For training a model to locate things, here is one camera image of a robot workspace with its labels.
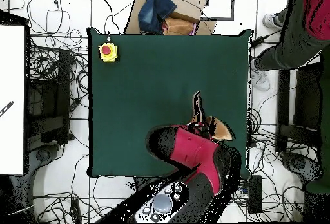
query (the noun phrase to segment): person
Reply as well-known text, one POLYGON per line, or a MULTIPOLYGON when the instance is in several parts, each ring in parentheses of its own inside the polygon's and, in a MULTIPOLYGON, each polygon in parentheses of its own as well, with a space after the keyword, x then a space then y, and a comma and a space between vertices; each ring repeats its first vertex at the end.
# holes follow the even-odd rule
POLYGON ((270 89, 267 70, 295 69, 330 45, 330 0, 289 0, 280 13, 266 14, 265 27, 282 29, 280 42, 251 60, 251 82, 270 89))

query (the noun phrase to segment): shoe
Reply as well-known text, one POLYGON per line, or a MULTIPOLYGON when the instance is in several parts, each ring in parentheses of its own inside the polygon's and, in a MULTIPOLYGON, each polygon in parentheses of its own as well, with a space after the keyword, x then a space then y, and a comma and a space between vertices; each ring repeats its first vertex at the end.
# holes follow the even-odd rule
POLYGON ((200 96, 200 91, 193 95, 193 118, 191 123, 203 122, 205 121, 205 113, 202 105, 202 97, 200 96))
POLYGON ((218 141, 232 141, 235 138, 230 128, 226 126, 223 122, 221 122, 219 119, 213 116, 209 116, 206 119, 206 123, 209 127, 209 133, 211 134, 212 139, 218 141))
POLYGON ((200 131, 187 125, 158 126, 151 129, 146 137, 146 148, 155 158, 174 165, 176 168, 196 168, 203 173, 210 186, 212 196, 218 194, 231 165, 232 155, 222 145, 201 136, 200 131))
POLYGON ((297 174, 303 186, 322 176, 320 165, 306 156, 293 152, 281 152, 280 157, 284 168, 297 174))
POLYGON ((271 88, 267 73, 256 69, 255 59, 251 60, 251 83, 259 91, 268 91, 271 88))
POLYGON ((262 19, 262 23, 267 28, 282 29, 283 23, 278 20, 278 14, 266 14, 262 19))

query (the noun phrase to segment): cardboard box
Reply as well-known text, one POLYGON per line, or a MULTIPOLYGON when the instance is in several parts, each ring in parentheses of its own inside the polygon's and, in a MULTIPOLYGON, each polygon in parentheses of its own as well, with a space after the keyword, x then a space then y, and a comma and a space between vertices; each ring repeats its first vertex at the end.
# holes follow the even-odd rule
MULTIPOLYGON (((170 15, 174 19, 183 19, 191 23, 199 23, 202 11, 206 4, 206 0, 172 0, 177 8, 170 15)), ((145 4, 146 0, 134 0, 131 9, 130 18, 126 25, 124 34, 137 35, 140 34, 138 14, 145 4)), ((195 35, 211 35, 215 29, 216 21, 201 21, 195 35)))

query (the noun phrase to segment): person's leg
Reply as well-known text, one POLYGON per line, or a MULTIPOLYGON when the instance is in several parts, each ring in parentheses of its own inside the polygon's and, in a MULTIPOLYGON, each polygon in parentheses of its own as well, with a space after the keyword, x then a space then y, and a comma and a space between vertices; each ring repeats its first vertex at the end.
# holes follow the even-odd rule
POLYGON ((303 25, 304 0, 289 0, 280 42, 264 50, 252 63, 253 70, 294 69, 304 65, 330 41, 310 36, 303 25))

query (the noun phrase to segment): dark green tabletop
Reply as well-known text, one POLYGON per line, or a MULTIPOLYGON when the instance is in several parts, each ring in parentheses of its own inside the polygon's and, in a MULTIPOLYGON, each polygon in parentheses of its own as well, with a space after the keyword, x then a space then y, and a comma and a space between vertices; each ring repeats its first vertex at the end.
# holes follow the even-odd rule
POLYGON ((162 176, 174 170, 148 154, 145 137, 154 126, 190 122, 196 91, 206 116, 233 130, 236 139, 228 144, 241 153, 241 175, 247 176, 250 35, 251 30, 240 36, 112 35, 120 61, 105 63, 98 46, 106 36, 88 29, 92 176, 162 176))

